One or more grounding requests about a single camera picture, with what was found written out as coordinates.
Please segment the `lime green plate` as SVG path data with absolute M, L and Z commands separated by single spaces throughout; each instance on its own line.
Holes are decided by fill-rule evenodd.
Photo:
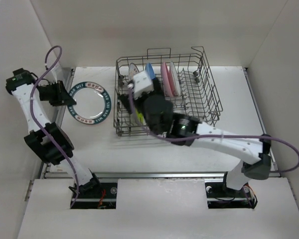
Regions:
M 140 123 L 141 124 L 144 124 L 144 116 L 143 116 L 143 114 L 142 113 L 140 113 L 140 112 L 136 112 L 137 113 L 137 118 L 138 118 L 138 120 L 140 121 Z

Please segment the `white plate teal rim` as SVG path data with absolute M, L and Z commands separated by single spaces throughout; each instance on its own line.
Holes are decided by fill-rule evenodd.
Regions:
M 76 104 L 68 106 L 68 111 L 80 123 L 100 124 L 110 115 L 111 97 L 104 87 L 95 82 L 80 82 L 70 89 L 69 95 Z

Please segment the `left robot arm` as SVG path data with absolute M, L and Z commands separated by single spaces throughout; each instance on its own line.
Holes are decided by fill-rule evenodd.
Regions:
M 41 86 L 35 83 L 35 75 L 23 68 L 6 80 L 6 90 L 18 100 L 27 120 L 29 134 L 24 137 L 25 143 L 44 163 L 60 166 L 76 181 L 70 188 L 73 193 L 99 196 L 102 191 L 99 179 L 78 162 L 71 140 L 58 124 L 48 119 L 41 104 L 48 101 L 54 107 L 72 106 L 74 100 L 62 81 Z

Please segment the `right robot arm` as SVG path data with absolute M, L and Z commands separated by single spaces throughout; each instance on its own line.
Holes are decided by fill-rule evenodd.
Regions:
M 271 171 L 271 139 L 267 135 L 237 135 L 213 127 L 195 117 L 175 113 L 172 102 L 154 90 L 129 82 L 128 94 L 122 95 L 131 113 L 140 110 L 146 120 L 137 124 L 148 134 L 175 145 L 203 147 L 238 158 L 240 162 L 224 174 L 221 191 L 233 196 L 251 179 L 266 180 Z

